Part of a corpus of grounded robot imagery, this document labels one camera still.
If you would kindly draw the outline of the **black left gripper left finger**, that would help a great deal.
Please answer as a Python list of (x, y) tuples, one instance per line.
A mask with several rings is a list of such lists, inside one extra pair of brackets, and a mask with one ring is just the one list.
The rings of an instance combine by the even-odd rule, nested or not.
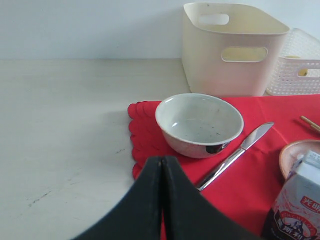
[(159, 240), (162, 221), (162, 158), (148, 158), (120, 202), (75, 240)]

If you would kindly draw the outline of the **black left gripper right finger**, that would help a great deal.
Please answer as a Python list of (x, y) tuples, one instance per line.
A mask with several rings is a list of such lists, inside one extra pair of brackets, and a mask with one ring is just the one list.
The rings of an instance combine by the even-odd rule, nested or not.
[(189, 180), (177, 158), (162, 157), (161, 167), (161, 201), (166, 239), (259, 239), (211, 205)]

